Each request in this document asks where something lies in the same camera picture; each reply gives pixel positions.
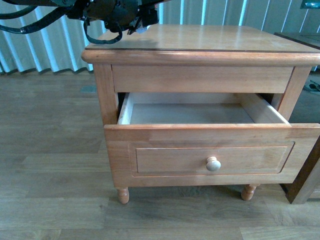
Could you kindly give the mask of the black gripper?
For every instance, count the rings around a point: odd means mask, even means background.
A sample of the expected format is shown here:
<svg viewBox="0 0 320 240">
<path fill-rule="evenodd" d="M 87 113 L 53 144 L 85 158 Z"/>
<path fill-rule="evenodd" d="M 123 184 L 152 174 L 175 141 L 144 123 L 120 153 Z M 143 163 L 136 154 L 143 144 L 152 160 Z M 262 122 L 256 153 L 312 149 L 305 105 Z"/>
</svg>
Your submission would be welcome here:
<svg viewBox="0 0 320 240">
<path fill-rule="evenodd" d="M 159 22 L 155 5 L 140 5 L 139 0 L 91 0 L 83 10 L 86 28 L 93 21 L 103 21 L 105 27 L 113 32 L 127 31 L 132 35 L 140 27 Z"/>
</svg>

